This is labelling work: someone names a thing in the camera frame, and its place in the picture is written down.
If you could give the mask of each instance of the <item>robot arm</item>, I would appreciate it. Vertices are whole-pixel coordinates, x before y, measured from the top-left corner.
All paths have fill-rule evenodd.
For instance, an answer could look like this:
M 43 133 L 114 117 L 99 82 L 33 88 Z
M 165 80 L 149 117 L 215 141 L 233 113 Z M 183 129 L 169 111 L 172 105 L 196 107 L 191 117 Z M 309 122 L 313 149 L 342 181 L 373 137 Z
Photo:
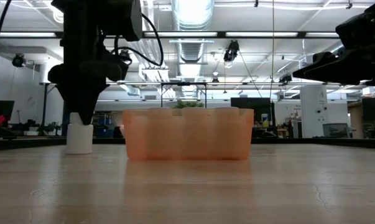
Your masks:
M 127 41 L 142 37 L 142 13 L 139 0 L 54 0 L 52 5 L 64 13 L 63 38 L 64 63 L 49 71 L 49 81 L 57 88 L 69 112 L 77 112 L 82 123 L 91 123 L 99 94 L 108 87 L 106 78 L 116 82 L 124 80 L 132 60 L 129 54 L 119 50 L 119 36 Z M 161 66 L 163 50 L 159 36 Z M 109 52 L 104 46 L 107 36 L 114 35 L 115 50 Z
M 375 86 L 375 4 L 364 13 L 336 27 L 343 44 L 336 55 L 322 52 L 313 55 L 313 64 L 293 73 L 296 78 L 343 85 Z

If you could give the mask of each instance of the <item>chair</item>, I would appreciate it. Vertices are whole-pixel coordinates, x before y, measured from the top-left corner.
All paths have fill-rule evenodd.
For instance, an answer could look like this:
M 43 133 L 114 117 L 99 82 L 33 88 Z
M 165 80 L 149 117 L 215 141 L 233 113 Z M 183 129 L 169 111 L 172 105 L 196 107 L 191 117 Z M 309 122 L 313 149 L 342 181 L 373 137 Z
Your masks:
M 324 137 L 350 138 L 349 126 L 346 123 L 323 124 Z

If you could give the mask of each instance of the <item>white pillar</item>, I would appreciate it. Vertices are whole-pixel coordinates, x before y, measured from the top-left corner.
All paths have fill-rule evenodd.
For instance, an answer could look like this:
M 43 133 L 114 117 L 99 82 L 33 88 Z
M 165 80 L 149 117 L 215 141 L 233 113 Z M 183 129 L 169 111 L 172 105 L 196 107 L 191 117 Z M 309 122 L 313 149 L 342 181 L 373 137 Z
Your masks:
M 323 124 L 328 123 L 327 93 L 325 85 L 300 88 L 303 138 L 324 136 Z
M 66 154 L 82 155 L 92 153 L 93 125 L 83 125 L 78 113 L 70 114 L 67 130 Z

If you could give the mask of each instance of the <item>desk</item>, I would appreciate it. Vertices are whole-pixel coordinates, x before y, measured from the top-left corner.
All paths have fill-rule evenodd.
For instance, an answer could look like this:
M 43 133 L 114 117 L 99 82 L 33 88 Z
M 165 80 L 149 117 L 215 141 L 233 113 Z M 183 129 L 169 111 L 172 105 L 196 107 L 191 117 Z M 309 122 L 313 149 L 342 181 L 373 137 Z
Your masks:
M 263 133 L 267 131 L 267 128 L 263 127 L 252 127 L 252 138 L 260 138 Z
M 375 223 L 375 150 L 252 145 L 246 161 L 127 159 L 124 146 L 0 151 L 0 223 Z

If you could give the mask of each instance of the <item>overhead camera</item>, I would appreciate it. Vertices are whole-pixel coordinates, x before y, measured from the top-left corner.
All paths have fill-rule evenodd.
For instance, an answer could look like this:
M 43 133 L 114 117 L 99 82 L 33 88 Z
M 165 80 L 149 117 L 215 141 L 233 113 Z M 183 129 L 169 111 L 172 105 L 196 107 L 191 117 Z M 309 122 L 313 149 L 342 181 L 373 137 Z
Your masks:
M 218 74 L 219 72 L 213 72 L 213 79 L 212 79 L 213 83 L 219 83 Z
M 16 54 L 14 56 L 12 65 L 17 68 L 23 68 L 27 65 L 27 60 L 24 58 L 24 54 Z
M 123 61 L 126 65 L 130 65 L 133 62 L 129 56 L 128 50 L 122 50 L 121 53 L 119 53 L 119 59 L 121 59 L 121 61 Z
M 223 60 L 225 61 L 226 68 L 231 68 L 233 66 L 233 61 L 236 59 L 239 52 L 239 44 L 237 40 L 232 40 L 229 47 L 226 50 Z
M 281 86 L 288 85 L 289 82 L 292 81 L 291 74 L 285 74 L 280 77 L 279 83 L 281 83 Z

